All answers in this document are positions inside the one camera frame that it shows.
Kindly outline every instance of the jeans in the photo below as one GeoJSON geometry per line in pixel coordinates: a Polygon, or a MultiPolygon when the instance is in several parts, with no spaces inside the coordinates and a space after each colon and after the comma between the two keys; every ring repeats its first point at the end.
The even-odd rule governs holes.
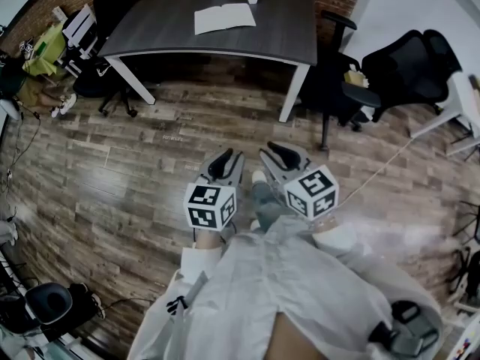
{"type": "Polygon", "coordinates": [[[253,185],[252,198],[256,218],[260,223],[260,228],[254,231],[256,233],[266,233],[281,215],[296,215],[292,209],[278,202],[272,189],[265,182],[257,182],[253,185]]]}

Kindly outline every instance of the white lab coat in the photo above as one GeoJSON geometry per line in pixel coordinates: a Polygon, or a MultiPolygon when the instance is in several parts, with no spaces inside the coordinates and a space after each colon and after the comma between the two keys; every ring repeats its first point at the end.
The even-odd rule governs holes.
{"type": "MultiPolygon", "coordinates": [[[[184,278],[148,309],[128,359],[169,358],[165,327],[174,318],[166,303],[185,295],[201,271],[209,280],[181,319],[178,359],[262,359],[280,312],[328,359],[390,359],[368,336],[380,321],[392,326],[398,300],[416,302],[442,332],[438,304],[406,272],[365,256],[359,243],[331,244],[344,229],[312,238],[306,223],[282,216],[265,235],[236,235],[222,257],[220,248],[185,249],[184,278]]],[[[432,359],[440,344],[419,359],[432,359]]]]}

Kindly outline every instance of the desk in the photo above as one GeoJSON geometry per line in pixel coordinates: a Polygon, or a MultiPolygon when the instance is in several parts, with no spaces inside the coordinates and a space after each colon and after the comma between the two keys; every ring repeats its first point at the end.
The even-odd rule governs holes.
{"type": "Polygon", "coordinates": [[[474,132],[474,139],[465,139],[458,144],[449,146],[445,151],[447,156],[453,155],[464,149],[470,148],[480,144],[480,137],[478,131],[480,130],[480,113],[476,105],[473,87],[468,76],[462,72],[456,72],[448,79],[448,104],[444,106],[442,113],[436,118],[423,124],[419,129],[410,132],[410,136],[416,137],[427,133],[428,131],[446,123],[449,120],[455,119],[458,116],[463,116],[471,125],[474,132]]]}
{"type": "Polygon", "coordinates": [[[45,43],[45,49],[39,56],[35,56],[32,60],[27,60],[23,64],[23,70],[31,76],[40,74],[56,74],[57,67],[53,64],[64,51],[66,44],[62,34],[63,22],[49,28],[40,36],[34,45],[34,51],[37,52],[38,47],[45,43]]]}
{"type": "Polygon", "coordinates": [[[194,34],[194,12],[247,0],[140,0],[117,25],[98,55],[148,103],[155,98],[120,56],[149,53],[215,53],[295,65],[280,121],[286,122],[308,68],[317,64],[314,0],[259,0],[251,5],[256,27],[194,34]]]}

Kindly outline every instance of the paper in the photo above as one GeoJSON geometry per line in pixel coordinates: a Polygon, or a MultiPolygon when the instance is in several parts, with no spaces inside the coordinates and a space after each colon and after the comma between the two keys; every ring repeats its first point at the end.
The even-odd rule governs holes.
{"type": "Polygon", "coordinates": [[[195,35],[240,26],[257,26],[246,3],[225,4],[195,12],[195,35]]]}

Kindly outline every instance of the black chair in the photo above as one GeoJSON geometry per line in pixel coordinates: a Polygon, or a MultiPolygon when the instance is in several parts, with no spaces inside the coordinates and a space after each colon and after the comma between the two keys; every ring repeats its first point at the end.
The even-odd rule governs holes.
{"type": "Polygon", "coordinates": [[[97,20],[97,45],[100,49],[105,40],[132,8],[136,0],[93,0],[97,20]]]}
{"type": "Polygon", "coordinates": [[[437,103],[449,96],[447,80],[461,71],[447,40],[437,31],[408,31],[394,43],[363,58],[361,70],[369,89],[379,95],[381,107],[375,110],[378,122],[389,108],[404,104],[437,103]]]}
{"type": "Polygon", "coordinates": [[[57,283],[40,284],[29,289],[23,297],[2,297],[0,324],[14,334],[25,334],[60,320],[72,308],[72,304],[71,294],[64,286],[57,283]]]}
{"type": "Polygon", "coordinates": [[[328,11],[322,11],[322,17],[336,23],[331,46],[318,47],[319,64],[309,70],[299,93],[303,107],[323,113],[321,149],[327,149],[330,116],[337,117],[342,126],[352,122],[353,130],[360,131],[359,123],[368,122],[360,111],[363,106],[375,108],[373,121],[378,122],[383,112],[394,106],[429,104],[437,110],[437,103],[448,97],[447,80],[461,71],[461,66],[439,32],[409,31],[365,56],[360,68],[354,58],[338,52],[344,29],[355,30],[355,23],[328,11]],[[368,88],[344,82],[351,64],[368,78],[368,88]]]}
{"type": "Polygon", "coordinates": [[[355,65],[357,71],[360,64],[343,53],[338,52],[346,27],[356,29],[356,24],[337,15],[336,13],[323,10],[323,18],[336,23],[334,35],[330,46],[323,47],[317,44],[317,55],[320,63],[311,67],[298,96],[301,105],[307,110],[321,112],[323,115],[322,143],[320,150],[326,151],[327,136],[329,132],[330,117],[338,119],[342,127],[349,122],[353,124],[354,131],[360,131],[361,122],[367,122],[368,118],[360,111],[365,105],[377,108],[380,106],[380,99],[371,91],[357,85],[348,84],[344,81],[344,74],[350,70],[350,65],[355,65]]]}
{"type": "Polygon", "coordinates": [[[104,116],[108,116],[105,106],[120,93],[120,98],[125,104],[127,114],[131,117],[137,116],[137,111],[130,108],[128,103],[129,85],[117,73],[113,67],[103,59],[91,60],[88,64],[84,64],[82,73],[78,76],[73,84],[73,90],[80,96],[85,98],[105,98],[102,105],[98,108],[104,116]]]}

